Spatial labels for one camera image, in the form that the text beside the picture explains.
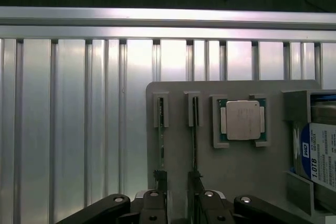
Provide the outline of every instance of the screw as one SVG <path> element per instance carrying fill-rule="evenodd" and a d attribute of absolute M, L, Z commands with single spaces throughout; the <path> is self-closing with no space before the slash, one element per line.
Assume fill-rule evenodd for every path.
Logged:
<path fill-rule="evenodd" d="M 208 197 L 212 197 L 212 196 L 214 196 L 214 193 L 212 191 L 206 191 L 205 195 L 208 196 Z"/>
<path fill-rule="evenodd" d="M 243 197 L 240 200 L 243 201 L 244 203 L 250 203 L 251 202 L 251 199 L 248 198 L 248 197 Z"/>

